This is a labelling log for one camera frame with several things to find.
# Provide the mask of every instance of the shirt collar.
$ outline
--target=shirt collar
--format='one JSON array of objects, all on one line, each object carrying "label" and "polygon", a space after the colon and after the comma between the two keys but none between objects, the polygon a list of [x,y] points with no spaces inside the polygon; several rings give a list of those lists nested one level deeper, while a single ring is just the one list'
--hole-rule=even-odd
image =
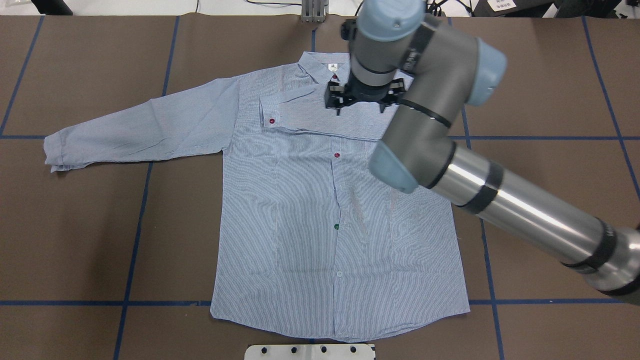
[{"label": "shirt collar", "polygon": [[[330,71],[326,63],[339,64],[335,72],[338,79],[332,79],[334,74]],[[309,74],[316,83],[327,83],[337,81],[346,83],[349,77],[349,54],[347,53],[308,53],[304,52],[298,61],[298,65]]]}]

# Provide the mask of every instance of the light blue joint cap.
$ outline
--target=light blue joint cap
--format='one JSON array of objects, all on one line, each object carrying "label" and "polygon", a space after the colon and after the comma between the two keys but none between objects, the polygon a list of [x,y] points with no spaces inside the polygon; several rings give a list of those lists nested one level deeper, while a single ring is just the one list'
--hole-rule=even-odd
[{"label": "light blue joint cap", "polygon": [[478,63],[467,104],[479,106],[491,97],[507,69],[507,57],[478,38]]},{"label": "light blue joint cap", "polygon": [[365,0],[358,31],[375,41],[395,41],[413,33],[424,19],[422,0]]},{"label": "light blue joint cap", "polygon": [[418,187],[413,175],[382,141],[378,141],[371,154],[369,171],[380,181],[403,193],[412,193]]}]

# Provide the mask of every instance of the white paper label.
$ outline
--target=white paper label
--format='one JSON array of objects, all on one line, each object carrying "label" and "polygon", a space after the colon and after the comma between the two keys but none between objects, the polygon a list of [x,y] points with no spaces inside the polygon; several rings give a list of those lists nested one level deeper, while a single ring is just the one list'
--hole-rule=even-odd
[{"label": "white paper label", "polygon": [[513,0],[487,0],[487,2],[495,12],[501,12],[503,10],[516,7]]}]

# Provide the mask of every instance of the brown table surface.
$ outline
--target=brown table surface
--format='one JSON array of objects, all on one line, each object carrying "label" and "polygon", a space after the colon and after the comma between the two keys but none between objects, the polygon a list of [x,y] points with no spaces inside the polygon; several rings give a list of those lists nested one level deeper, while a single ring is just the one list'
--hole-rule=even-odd
[{"label": "brown table surface", "polygon": [[[220,155],[50,174],[42,139],[215,78],[346,51],[343,18],[0,17],[0,359],[242,359],[320,343],[212,319]],[[640,221],[640,20],[453,19],[509,68],[452,129],[576,206]],[[454,210],[471,312],[378,359],[639,359],[640,307]]]}]

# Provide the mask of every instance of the button-up shirt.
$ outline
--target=button-up shirt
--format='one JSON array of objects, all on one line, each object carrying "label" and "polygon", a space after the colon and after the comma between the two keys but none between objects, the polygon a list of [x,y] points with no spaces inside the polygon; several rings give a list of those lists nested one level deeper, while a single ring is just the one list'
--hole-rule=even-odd
[{"label": "button-up shirt", "polygon": [[60,171],[223,151],[215,318],[367,341],[465,313],[451,205],[367,169],[395,109],[324,108],[326,83],[347,80],[348,60],[304,53],[62,129],[45,139],[46,163]]}]

